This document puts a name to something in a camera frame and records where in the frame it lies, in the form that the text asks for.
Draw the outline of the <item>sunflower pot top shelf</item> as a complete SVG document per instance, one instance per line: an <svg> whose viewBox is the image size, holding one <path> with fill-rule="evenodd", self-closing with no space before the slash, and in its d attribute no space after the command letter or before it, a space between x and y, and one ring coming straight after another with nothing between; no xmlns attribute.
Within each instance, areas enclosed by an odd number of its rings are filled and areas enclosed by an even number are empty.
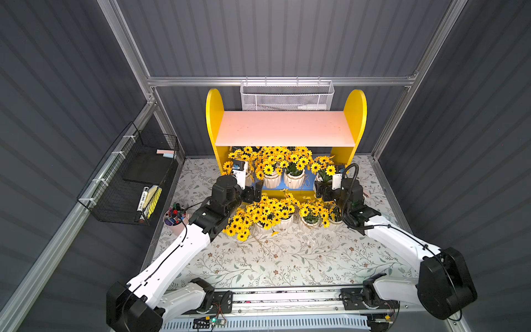
<svg viewBox="0 0 531 332"><path fill-rule="evenodd" d="M323 199L311 199L299 203L299 216L305 227L330 227L331 209Z"/></svg>
<svg viewBox="0 0 531 332"><path fill-rule="evenodd" d="M245 208L246 218L251 224L260 225L264 230L278 226L282 222L283 201L263 195L259 202Z"/></svg>

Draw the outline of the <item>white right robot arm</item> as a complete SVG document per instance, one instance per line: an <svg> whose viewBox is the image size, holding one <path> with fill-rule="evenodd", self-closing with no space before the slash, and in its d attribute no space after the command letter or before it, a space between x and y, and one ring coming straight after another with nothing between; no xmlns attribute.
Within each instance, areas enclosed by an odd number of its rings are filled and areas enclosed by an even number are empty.
<svg viewBox="0 0 531 332"><path fill-rule="evenodd" d="M339 213L339 220L348 229L380 242L418 273L416 278L379 273L366 279L361 296L368 308L393 300L420 305L435 318L446 320L477 300L470 271L458 250L425 242L366 205L358 181L358 164L332 170L333 175L317 176L316 197L334 203L333 211Z"/></svg>

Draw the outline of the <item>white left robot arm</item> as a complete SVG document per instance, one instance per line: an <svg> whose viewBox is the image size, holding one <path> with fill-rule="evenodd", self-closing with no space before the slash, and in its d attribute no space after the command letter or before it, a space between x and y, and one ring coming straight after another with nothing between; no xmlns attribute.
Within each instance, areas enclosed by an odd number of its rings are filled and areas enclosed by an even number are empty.
<svg viewBox="0 0 531 332"><path fill-rule="evenodd" d="M167 289L228 226L242 203L261 200L263 186L263 181L247 187L233 175L218 177L184 232L145 270L107 291L107 325L114 331L160 331L164 323L188 311L207 313L214 301L214 287L208 282L195 278L181 289Z"/></svg>

